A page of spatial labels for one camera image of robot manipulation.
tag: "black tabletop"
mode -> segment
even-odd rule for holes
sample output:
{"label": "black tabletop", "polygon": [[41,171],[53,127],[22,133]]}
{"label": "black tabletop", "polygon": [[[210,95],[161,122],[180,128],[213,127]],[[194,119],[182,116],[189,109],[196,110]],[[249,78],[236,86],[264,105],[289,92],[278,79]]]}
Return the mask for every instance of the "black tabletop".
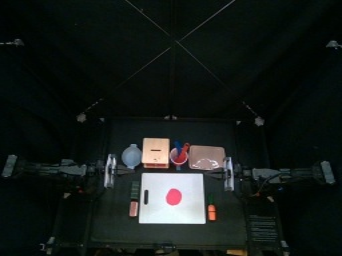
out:
{"label": "black tabletop", "polygon": [[[224,147],[226,156],[237,159],[236,122],[166,122],[114,120],[107,141],[109,153],[121,154],[130,144],[142,149],[143,138],[170,138],[192,145]],[[172,243],[178,248],[230,248],[246,243],[244,207],[232,192],[225,191],[224,181],[205,175],[205,194],[214,195],[217,221],[206,224],[139,224],[139,218],[129,216],[131,182],[141,181],[143,172],[176,172],[169,169],[137,167],[135,174],[117,178],[115,186],[107,189],[95,204],[91,241],[125,245]],[[202,172],[188,165],[182,172]]]}

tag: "wooden block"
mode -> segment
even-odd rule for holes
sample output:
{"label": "wooden block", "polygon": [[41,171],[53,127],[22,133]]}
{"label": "wooden block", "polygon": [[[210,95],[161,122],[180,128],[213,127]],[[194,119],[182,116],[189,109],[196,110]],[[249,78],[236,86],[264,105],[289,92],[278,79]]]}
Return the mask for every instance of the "wooden block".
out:
{"label": "wooden block", "polygon": [[229,255],[237,255],[237,256],[248,256],[248,251],[245,250],[228,250]]}
{"label": "wooden block", "polygon": [[170,139],[145,138],[142,163],[145,168],[169,168]]}

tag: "cardboard box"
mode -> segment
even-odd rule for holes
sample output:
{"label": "cardboard box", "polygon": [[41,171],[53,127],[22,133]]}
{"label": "cardboard box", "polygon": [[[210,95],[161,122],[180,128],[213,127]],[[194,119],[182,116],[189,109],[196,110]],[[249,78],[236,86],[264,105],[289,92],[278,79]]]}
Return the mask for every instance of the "cardboard box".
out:
{"label": "cardboard box", "polygon": [[170,139],[145,138],[142,163],[145,168],[169,168]]}

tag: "black background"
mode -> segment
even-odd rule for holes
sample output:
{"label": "black background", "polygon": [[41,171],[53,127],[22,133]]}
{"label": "black background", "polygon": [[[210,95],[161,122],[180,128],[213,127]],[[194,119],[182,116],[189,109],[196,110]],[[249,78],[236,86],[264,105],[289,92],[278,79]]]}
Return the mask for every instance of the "black background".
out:
{"label": "black background", "polygon": [[[342,49],[327,48],[342,42],[340,10],[339,0],[3,1],[0,42],[26,46],[0,46],[2,163],[69,158],[101,117],[261,116],[272,167],[329,160],[340,181]],[[49,236],[55,194],[39,184],[2,181],[2,249]],[[342,251],[341,192],[282,196],[296,255]]]}

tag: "tray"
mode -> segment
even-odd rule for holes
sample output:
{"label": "tray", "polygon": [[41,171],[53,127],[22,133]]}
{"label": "tray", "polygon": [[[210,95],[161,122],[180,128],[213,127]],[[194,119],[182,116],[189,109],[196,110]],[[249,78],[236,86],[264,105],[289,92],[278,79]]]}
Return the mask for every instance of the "tray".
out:
{"label": "tray", "polygon": [[198,170],[224,168],[225,148],[193,145],[189,152],[189,167]]}

